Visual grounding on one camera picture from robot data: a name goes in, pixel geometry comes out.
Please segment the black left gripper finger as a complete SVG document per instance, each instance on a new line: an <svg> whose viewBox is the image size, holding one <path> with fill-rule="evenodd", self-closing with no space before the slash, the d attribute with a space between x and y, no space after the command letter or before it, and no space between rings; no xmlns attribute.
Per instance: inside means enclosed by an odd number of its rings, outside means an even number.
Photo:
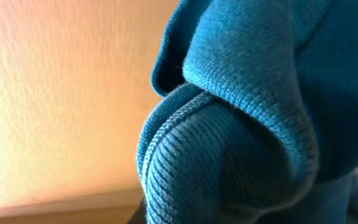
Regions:
<svg viewBox="0 0 358 224"><path fill-rule="evenodd" d="M135 212L133 213L133 215L126 222L126 224L147 224L146 216L147 216L147 203L143 198L140 201L140 204L135 210Z"/></svg>

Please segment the blue polo shirt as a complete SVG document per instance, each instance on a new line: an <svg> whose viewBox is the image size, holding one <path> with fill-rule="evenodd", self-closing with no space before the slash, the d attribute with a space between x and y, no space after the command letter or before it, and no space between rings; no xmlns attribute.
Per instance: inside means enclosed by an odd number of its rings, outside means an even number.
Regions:
<svg viewBox="0 0 358 224"><path fill-rule="evenodd" d="M152 72L147 223L345 223L358 1L181 1Z"/></svg>

